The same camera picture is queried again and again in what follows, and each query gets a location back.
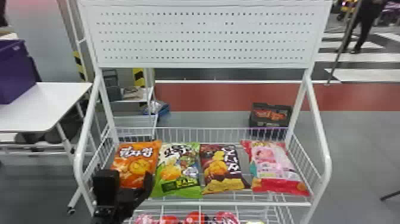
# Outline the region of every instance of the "black stand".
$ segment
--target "black stand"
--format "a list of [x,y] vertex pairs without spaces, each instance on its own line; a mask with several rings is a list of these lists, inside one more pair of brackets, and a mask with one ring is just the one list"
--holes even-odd
[[388,199],[388,198],[392,198],[392,197],[397,196],[397,195],[399,195],[399,194],[400,194],[400,191],[396,191],[396,192],[393,192],[393,193],[391,193],[391,194],[388,194],[388,195],[383,196],[382,198],[380,198],[380,200],[381,200],[381,201],[384,201],[384,200],[386,200],[386,199]]

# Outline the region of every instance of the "wire basket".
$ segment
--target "wire basket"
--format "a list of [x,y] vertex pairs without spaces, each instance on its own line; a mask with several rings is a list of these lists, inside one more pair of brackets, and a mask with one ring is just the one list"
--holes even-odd
[[[252,176],[249,172],[248,155],[239,144],[240,140],[260,141],[282,141],[286,137],[287,129],[275,128],[194,128],[194,127],[157,127],[153,136],[140,136],[143,128],[117,127],[118,139],[120,142],[139,142],[159,139],[163,143],[169,142],[200,142],[203,144],[231,144],[235,145],[239,156],[243,177],[251,183]],[[115,149],[118,147],[110,136],[110,129],[106,126],[102,132],[100,145],[95,151],[84,172],[84,180],[89,189],[92,187],[91,177],[99,169],[108,168],[114,158]],[[289,206],[310,207],[312,205],[314,190],[321,184],[321,175],[315,168],[311,159],[306,154],[296,136],[290,140],[287,146],[289,158],[296,167],[298,173],[306,184],[310,196],[298,196],[284,193],[256,193],[251,189],[241,191],[227,191],[218,194],[204,195],[201,199],[188,199],[175,196],[162,198],[149,198],[135,211],[134,218],[141,212],[151,213],[154,217],[166,214],[165,211],[177,211],[176,215],[186,215],[194,208],[196,210],[215,211],[233,209],[239,214],[241,221],[251,219],[264,220],[271,223],[292,223],[292,215]],[[200,174],[201,185],[204,186],[203,173]]]

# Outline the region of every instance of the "blue bin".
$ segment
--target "blue bin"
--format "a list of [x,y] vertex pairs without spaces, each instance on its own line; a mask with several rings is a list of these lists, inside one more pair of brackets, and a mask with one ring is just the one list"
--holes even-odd
[[9,104],[36,83],[38,71],[23,40],[0,40],[0,104]]

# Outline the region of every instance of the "pegboard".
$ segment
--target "pegboard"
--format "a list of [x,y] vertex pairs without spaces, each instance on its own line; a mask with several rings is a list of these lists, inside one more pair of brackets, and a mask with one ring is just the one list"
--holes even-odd
[[99,67],[307,68],[329,1],[81,0]]

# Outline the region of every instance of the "crosswalk stripe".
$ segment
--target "crosswalk stripe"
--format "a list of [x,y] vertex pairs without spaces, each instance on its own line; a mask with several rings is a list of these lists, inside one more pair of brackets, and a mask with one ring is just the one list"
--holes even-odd
[[393,33],[375,33],[375,34],[384,38],[391,39],[393,41],[400,42],[400,36]]
[[323,38],[343,38],[344,33],[324,33]]
[[[348,48],[351,49],[354,47],[356,41],[350,42]],[[322,42],[321,43],[321,48],[339,48],[342,43],[340,41],[334,41],[334,42]],[[362,45],[363,48],[383,48],[382,46],[372,43],[372,42],[365,42]]]
[[[335,59],[336,59],[336,53],[319,53],[316,61],[334,61]],[[344,53],[340,56],[339,61],[399,62],[400,54],[397,54],[397,53],[362,53],[362,54]]]
[[335,69],[333,75],[341,82],[400,82],[400,69]]

